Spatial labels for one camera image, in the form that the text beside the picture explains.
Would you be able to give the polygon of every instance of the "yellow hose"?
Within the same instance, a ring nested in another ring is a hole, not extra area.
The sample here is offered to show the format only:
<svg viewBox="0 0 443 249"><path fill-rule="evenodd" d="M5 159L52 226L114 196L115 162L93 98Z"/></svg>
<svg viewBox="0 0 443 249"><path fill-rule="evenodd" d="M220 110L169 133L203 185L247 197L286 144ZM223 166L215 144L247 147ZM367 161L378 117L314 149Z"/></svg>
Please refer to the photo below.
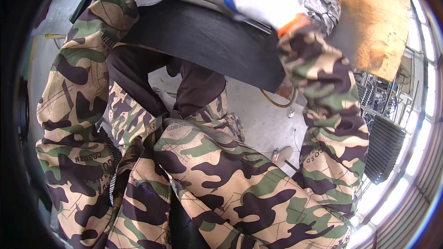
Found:
<svg viewBox="0 0 443 249"><path fill-rule="evenodd" d="M266 97L269 100L269 102L271 102L272 104L274 104L275 106L280 107L280 108L288 108L292 104L294 104L294 102L295 102L295 100L297 98L297 94L298 94L298 90L296 90L293 87L292 88L292 98L291 98L291 101L289 101L289 103L287 103L286 105L283 105L283 104L279 104L279 103L275 102L274 100L272 100L263 90L260 90L260 91L261 91L261 93L263 93L264 97Z"/></svg>

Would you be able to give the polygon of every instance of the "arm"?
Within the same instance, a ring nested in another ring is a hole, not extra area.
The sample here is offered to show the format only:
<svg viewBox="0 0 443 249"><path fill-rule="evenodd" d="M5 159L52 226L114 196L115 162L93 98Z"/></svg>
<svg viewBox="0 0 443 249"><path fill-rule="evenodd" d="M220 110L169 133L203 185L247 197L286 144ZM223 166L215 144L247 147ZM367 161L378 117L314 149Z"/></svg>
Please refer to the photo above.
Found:
<svg viewBox="0 0 443 249"><path fill-rule="evenodd" d="M133 0L93 0L69 31L37 106L45 130L37 156L62 235L75 247L94 245L113 212L113 158L94 124L108 102L106 57L137 19Z"/></svg>
<svg viewBox="0 0 443 249"><path fill-rule="evenodd" d="M365 169L368 129L360 117L348 59L317 30L303 15L278 45L286 74L308 102L300 170L292 179L319 204L351 218L356 212L354 193Z"/></svg>
<svg viewBox="0 0 443 249"><path fill-rule="evenodd" d="M301 171L293 179L319 204L350 218L365 168L368 129L348 59L324 42L300 0L234 2L242 14L278 31L284 70L307 98Z"/></svg>

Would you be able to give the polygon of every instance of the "camouflage jacket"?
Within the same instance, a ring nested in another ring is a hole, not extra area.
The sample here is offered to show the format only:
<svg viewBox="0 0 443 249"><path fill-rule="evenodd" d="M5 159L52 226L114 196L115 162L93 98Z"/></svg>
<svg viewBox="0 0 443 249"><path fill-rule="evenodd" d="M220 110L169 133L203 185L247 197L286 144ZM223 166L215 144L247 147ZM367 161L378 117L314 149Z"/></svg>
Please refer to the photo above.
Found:
<svg viewBox="0 0 443 249"><path fill-rule="evenodd" d="M174 192L211 248L345 248L368 130L341 52L309 23L280 38L283 67L308 100L291 178L244 144L226 91L184 120L154 118L109 80L105 59L137 19L133 0L93 0L37 107L45 134L36 150L62 238L74 248L168 248ZM118 166L94 126L107 105Z"/></svg>

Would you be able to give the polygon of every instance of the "orange glove cuff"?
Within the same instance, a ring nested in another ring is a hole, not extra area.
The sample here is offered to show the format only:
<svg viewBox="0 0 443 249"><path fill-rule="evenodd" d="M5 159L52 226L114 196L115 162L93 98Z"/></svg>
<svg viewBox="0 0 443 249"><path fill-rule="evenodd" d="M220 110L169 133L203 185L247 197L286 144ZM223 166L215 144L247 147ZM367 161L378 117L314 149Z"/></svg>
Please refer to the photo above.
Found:
<svg viewBox="0 0 443 249"><path fill-rule="evenodd" d="M305 25L308 25L309 23L310 21L306 14L304 13L297 14L293 20L285 24L282 28L280 28L277 31L278 37L280 38L281 36L285 35L289 30L293 28L300 28Z"/></svg>

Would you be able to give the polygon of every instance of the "dark pants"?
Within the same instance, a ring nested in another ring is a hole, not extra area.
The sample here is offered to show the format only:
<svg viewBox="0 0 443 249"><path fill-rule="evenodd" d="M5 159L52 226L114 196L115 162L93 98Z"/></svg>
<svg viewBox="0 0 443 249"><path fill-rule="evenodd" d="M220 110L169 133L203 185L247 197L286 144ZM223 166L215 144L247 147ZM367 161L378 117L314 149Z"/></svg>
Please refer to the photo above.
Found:
<svg viewBox="0 0 443 249"><path fill-rule="evenodd" d="M168 113L160 97L149 85L148 73L167 64L173 57L141 47L120 45L108 58L109 77L117 82L136 102L154 117ZM183 61L180 69L182 82L177 100L169 117L185 119L211 103L224 90L224 76L197 64ZM209 248L191 218L172 193L169 224L173 248Z"/></svg>
<svg viewBox="0 0 443 249"><path fill-rule="evenodd" d="M154 117L168 113L147 81L148 73L172 62L172 56L145 48L120 45L106 59L109 76ZM183 61L182 82L171 118L185 119L217 98L224 90L224 75Z"/></svg>

